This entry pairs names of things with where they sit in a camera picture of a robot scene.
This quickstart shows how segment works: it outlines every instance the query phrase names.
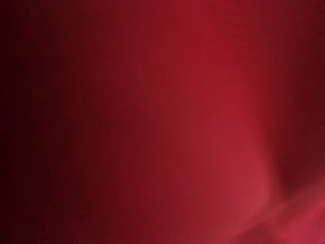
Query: red textile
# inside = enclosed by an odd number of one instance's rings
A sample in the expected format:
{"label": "red textile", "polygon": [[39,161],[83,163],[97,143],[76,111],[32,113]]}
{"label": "red textile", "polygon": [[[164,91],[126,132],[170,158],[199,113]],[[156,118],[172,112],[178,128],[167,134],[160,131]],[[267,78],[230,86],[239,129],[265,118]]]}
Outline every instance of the red textile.
{"label": "red textile", "polygon": [[6,243],[325,242],[324,1],[4,11]]}

